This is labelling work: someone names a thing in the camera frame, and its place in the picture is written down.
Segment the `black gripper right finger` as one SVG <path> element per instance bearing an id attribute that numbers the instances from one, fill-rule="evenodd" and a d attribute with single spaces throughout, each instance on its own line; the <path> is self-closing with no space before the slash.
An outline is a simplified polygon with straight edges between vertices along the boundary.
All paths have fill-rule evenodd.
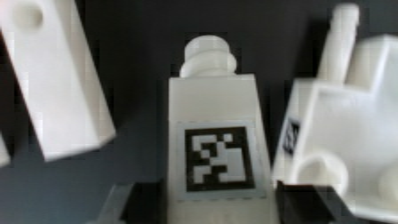
<path id="1" fill-rule="evenodd" d="M 350 224 L 350 211 L 331 186 L 278 182 L 283 224 Z"/>

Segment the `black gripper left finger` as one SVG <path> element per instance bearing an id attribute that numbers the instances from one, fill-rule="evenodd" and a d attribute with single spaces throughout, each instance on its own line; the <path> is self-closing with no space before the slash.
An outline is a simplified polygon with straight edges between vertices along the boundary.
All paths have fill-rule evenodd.
<path id="1" fill-rule="evenodd" d="M 88 224 L 166 224 L 164 184 L 116 184 L 98 217 Z"/>

